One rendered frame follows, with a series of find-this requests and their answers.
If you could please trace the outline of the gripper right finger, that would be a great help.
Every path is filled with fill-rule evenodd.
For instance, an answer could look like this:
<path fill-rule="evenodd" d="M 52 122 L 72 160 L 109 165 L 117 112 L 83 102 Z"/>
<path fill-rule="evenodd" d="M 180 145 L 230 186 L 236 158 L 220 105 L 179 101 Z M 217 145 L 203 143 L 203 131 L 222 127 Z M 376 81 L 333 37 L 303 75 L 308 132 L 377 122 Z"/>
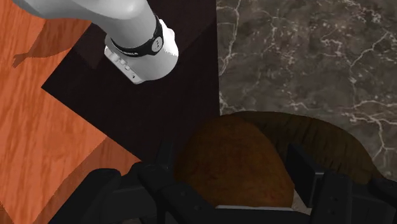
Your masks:
<path fill-rule="evenodd" d="M 397 224 L 397 182 L 372 178 L 357 184 L 325 169 L 301 146 L 288 146 L 285 167 L 301 200 L 312 209 L 309 224 Z"/>

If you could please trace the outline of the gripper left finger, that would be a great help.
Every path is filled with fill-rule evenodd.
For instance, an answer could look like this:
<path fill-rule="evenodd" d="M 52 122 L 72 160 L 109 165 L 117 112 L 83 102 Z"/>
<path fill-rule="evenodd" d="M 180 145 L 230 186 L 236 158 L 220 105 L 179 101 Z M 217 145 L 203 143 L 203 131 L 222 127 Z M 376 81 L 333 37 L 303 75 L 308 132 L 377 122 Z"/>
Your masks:
<path fill-rule="evenodd" d="M 218 215 L 192 187 L 169 170 L 172 145 L 162 144 L 154 164 L 138 162 L 121 175 L 91 171 L 48 224 L 217 224 Z"/>

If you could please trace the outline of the brown wooden bowl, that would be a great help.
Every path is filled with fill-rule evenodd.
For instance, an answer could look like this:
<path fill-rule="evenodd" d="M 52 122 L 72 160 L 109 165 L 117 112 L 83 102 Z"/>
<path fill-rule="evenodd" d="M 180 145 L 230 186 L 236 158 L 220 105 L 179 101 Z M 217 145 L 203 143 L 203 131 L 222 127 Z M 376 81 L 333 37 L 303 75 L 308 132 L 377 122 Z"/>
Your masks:
<path fill-rule="evenodd" d="M 205 122 L 177 156 L 174 177 L 213 206 L 291 207 L 295 186 L 284 166 L 291 143 L 356 183 L 380 177 L 365 147 L 346 130 L 272 111 L 240 111 Z"/>

